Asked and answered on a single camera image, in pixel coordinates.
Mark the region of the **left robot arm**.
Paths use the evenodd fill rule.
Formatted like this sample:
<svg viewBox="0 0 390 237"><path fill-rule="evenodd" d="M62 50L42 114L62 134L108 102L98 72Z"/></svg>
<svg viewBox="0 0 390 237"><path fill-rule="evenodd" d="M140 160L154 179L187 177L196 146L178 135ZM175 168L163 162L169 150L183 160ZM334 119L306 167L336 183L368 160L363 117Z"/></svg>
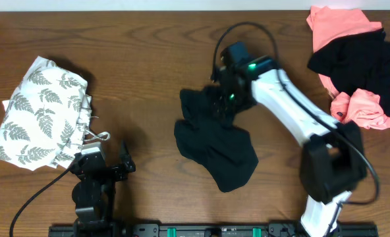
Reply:
<svg viewBox="0 0 390 237"><path fill-rule="evenodd" d="M112 222L115 185L136 170L125 144L121 146L119 159L120 163L107 166L99 142L88 144L75 155L71 173L80 182L72 190L72 200L78 221L86 228L102 228Z"/></svg>

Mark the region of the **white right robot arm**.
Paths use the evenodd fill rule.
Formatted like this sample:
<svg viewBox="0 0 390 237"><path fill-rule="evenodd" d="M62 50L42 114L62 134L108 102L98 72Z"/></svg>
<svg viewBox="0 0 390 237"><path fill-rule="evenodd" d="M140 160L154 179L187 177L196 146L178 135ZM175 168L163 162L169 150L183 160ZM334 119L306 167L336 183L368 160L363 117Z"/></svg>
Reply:
<svg viewBox="0 0 390 237"><path fill-rule="evenodd" d="M258 156L235 116L255 105L268 108L302 148L300 179L308 194L300 219L307 236L336 236L337 219L366 176L360 131L317 108L271 57L222 56L213 85L180 92L182 118L173 135L183 157L203 166L221 192L245 186Z"/></svg>

